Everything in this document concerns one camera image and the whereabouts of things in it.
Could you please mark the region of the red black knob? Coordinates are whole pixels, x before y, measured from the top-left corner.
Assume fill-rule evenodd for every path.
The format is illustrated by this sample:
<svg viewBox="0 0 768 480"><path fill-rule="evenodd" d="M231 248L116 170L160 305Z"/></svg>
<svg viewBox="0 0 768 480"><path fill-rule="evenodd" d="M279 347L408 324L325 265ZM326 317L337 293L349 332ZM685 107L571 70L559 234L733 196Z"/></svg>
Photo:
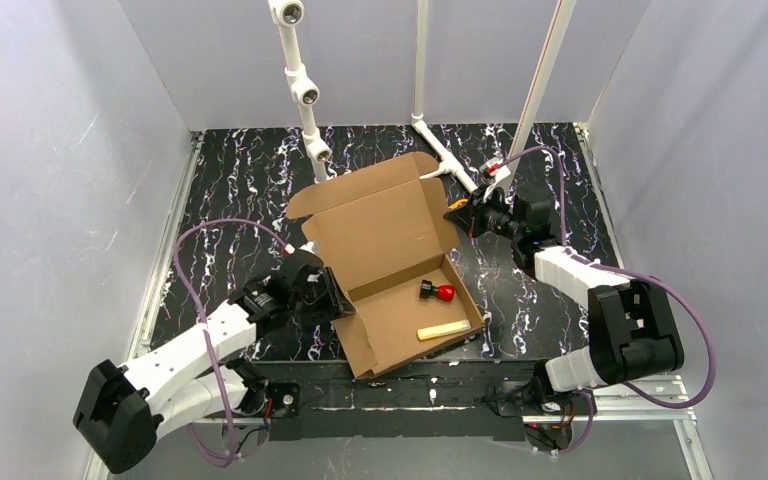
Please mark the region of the red black knob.
<svg viewBox="0 0 768 480"><path fill-rule="evenodd" d="M427 279L423 279L420 283L419 298L422 300L436 298L443 302L450 303L454 300L455 295L456 289L453 285L434 285Z"/></svg>

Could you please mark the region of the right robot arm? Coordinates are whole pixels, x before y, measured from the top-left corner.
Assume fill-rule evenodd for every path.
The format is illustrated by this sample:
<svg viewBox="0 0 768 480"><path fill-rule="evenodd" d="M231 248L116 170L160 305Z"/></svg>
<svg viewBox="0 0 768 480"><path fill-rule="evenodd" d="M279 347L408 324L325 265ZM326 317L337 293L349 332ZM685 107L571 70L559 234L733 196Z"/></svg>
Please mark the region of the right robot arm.
<svg viewBox="0 0 768 480"><path fill-rule="evenodd" d="M588 344L539 361L530 380L498 386L484 401L537 406L575 390L601 388L673 372L684 364L683 345L663 288L600 270L576 259L552 232L552 203L522 197L507 204L483 187L444 217L471 238L493 233L511 242L516 266L585 308Z"/></svg>

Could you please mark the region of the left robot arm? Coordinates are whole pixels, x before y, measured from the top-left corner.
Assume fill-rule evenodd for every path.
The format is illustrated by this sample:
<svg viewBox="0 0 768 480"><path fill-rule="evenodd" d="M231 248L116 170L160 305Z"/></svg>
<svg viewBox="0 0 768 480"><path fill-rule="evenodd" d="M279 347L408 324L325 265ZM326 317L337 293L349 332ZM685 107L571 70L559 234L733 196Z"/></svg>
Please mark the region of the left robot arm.
<svg viewBox="0 0 768 480"><path fill-rule="evenodd" d="M218 412L256 414L278 402L267 380L232 354L291 319L317 326L355 312L330 267L310 251L291 251L163 346L93 367L73 426L110 473L124 473L185 425Z"/></svg>

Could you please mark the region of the yellow rectangular block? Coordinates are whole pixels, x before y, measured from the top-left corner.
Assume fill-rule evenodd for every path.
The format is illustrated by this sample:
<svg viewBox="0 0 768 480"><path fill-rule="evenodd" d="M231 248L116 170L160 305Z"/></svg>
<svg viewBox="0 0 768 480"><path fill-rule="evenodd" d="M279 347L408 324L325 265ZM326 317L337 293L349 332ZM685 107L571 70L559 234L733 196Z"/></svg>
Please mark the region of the yellow rectangular block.
<svg viewBox="0 0 768 480"><path fill-rule="evenodd" d="M472 330L471 322L468 319L444 323L435 326L420 328L416 332L419 341L431 341L444 337L456 337L469 333Z"/></svg>

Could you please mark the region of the brown cardboard box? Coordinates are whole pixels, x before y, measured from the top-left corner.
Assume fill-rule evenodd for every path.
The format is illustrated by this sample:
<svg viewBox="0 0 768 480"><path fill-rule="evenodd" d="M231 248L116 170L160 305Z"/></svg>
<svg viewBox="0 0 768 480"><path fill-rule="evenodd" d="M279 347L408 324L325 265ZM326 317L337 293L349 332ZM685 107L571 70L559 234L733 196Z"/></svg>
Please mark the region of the brown cardboard box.
<svg viewBox="0 0 768 480"><path fill-rule="evenodd" d="M357 379L380 376L477 335L482 315L449 258L459 245L445 220L449 202L429 154L411 152L376 163L296 193L286 206L289 219L318 244L356 314L334 329ZM419 298L420 283L453 285L446 303ZM419 341L420 328L468 319L461 336Z"/></svg>

